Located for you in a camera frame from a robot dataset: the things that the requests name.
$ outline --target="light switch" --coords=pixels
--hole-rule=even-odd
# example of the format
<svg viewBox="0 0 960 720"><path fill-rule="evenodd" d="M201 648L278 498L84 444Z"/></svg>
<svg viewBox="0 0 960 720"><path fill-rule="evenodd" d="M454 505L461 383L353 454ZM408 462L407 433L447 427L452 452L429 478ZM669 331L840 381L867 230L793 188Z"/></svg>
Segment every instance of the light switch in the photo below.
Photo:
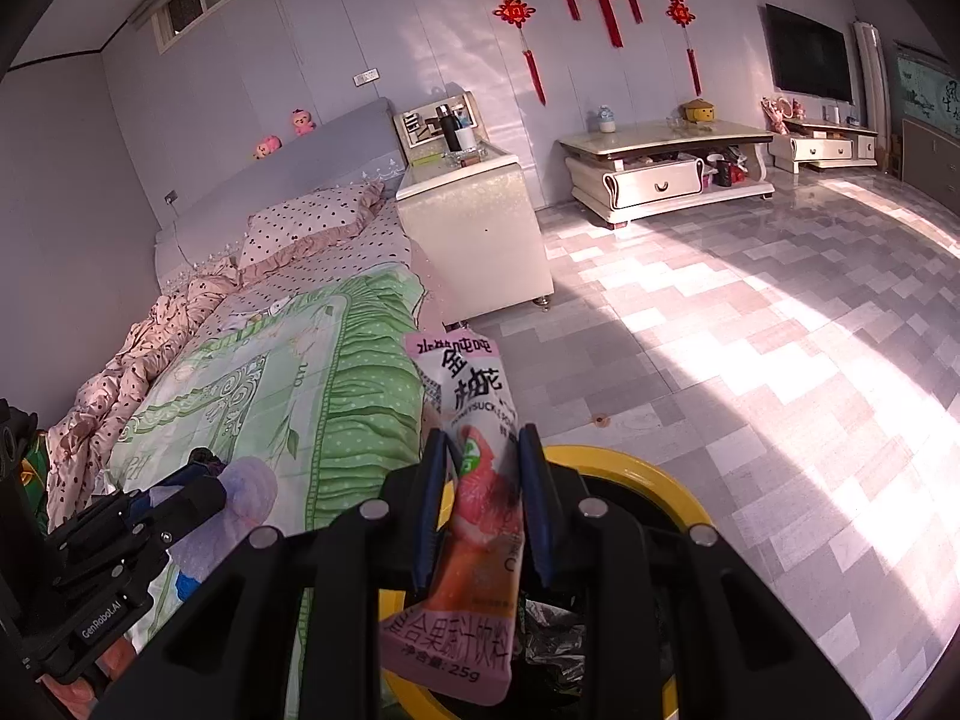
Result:
<svg viewBox="0 0 960 720"><path fill-rule="evenodd" d="M380 78L376 68L371 68L366 73L361 73L358 76L353 77L353 83L357 86L363 86L365 83L370 83L371 81L376 81Z"/></svg>

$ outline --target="yellow trash can rim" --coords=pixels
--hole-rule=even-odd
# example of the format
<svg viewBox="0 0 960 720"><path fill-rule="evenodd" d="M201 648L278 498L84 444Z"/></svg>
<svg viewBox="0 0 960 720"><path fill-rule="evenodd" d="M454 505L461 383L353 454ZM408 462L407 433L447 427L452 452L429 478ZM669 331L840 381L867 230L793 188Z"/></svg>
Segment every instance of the yellow trash can rim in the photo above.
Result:
<svg viewBox="0 0 960 720"><path fill-rule="evenodd" d="M707 510L676 479L635 457L595 446L560 445L544 447L551 463L577 469L584 476L606 479L640 493L662 509L678 529L685 533L693 525L710 523ZM453 485L443 490L440 523L445 523L453 508ZM402 610L405 594L395 590L380 591L380 619ZM397 701L414 720L460 720L426 688L384 671L387 685ZM664 717L677 711L677 685L671 677L664 685Z"/></svg>

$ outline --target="beverage packet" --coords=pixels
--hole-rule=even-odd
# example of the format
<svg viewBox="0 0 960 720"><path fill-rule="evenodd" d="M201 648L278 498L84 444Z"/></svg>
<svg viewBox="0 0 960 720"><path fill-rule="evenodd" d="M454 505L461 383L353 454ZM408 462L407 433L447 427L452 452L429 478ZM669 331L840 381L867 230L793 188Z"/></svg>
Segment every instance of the beverage packet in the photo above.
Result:
<svg viewBox="0 0 960 720"><path fill-rule="evenodd" d="M460 467L429 594L380 623L380 662L430 690L492 706L510 688L523 556L517 412L493 341L458 330L409 333L404 343Z"/></svg>

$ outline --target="polka dot pillow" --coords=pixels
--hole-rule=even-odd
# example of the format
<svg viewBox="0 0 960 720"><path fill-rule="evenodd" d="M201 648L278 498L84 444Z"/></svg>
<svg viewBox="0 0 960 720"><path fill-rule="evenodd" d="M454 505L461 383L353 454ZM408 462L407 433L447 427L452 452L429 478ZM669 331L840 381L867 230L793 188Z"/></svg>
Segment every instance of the polka dot pillow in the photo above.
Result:
<svg viewBox="0 0 960 720"><path fill-rule="evenodd" d="M371 206L381 191L382 181L318 189L253 214L238 266L247 268L304 238L333 245L357 236L373 218Z"/></svg>

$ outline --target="television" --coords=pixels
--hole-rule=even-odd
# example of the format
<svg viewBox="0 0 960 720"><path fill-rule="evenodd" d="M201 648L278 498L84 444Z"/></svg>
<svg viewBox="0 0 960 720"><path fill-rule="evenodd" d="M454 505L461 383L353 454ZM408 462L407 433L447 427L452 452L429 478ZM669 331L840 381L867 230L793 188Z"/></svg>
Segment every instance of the television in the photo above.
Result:
<svg viewBox="0 0 960 720"><path fill-rule="evenodd" d="M767 5L767 43L774 83L786 92L853 102L843 33Z"/></svg>

